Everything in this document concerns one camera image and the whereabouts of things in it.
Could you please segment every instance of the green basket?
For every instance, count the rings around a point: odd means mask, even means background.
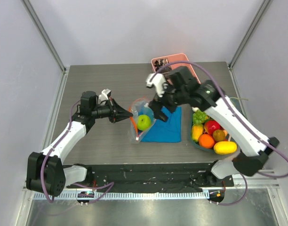
[[[231,102],[234,104],[234,106],[236,107],[236,109],[243,115],[243,112],[241,110],[241,107],[240,107],[240,103],[239,103],[239,100],[237,99],[231,99]],[[190,130],[189,130],[189,139],[191,140],[192,144],[198,148],[198,149],[201,149],[203,151],[206,151],[206,152],[212,152],[212,153],[215,153],[213,149],[209,149],[209,148],[205,148],[205,147],[202,147],[200,146],[199,144],[195,143],[193,140],[192,140],[192,137],[191,137],[191,129],[192,129],[192,126],[193,126],[193,121],[192,121],[192,115],[193,115],[193,111],[192,111],[192,108],[191,108],[191,126],[190,126]]]

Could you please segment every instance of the green apple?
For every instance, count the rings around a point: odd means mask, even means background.
[[[152,124],[151,119],[147,115],[142,114],[139,116],[138,123],[136,126],[138,127],[139,130],[144,131],[147,130],[151,124]]]

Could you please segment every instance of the white wall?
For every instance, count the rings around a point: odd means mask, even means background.
[[[268,136],[276,136],[288,156],[288,0],[272,1],[234,68],[249,119]],[[269,167],[277,174],[288,164],[277,154]],[[280,179],[288,203],[288,178]]]
[[[262,0],[31,0],[65,65],[230,62]]]
[[[17,217],[27,158],[42,148],[60,77],[21,1],[0,1],[0,226]]]

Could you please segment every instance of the yellow mango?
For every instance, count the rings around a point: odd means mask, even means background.
[[[204,126],[202,124],[193,125],[191,129],[192,140],[198,142],[203,132],[204,132]]]
[[[220,141],[214,145],[216,154],[231,154],[237,150],[237,144],[233,141]]]

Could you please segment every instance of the green grapes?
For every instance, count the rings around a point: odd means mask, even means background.
[[[193,114],[193,124],[194,125],[198,125],[198,124],[202,124],[205,122],[205,120],[208,119],[208,116],[206,113],[202,112],[201,110],[197,110],[194,114]]]

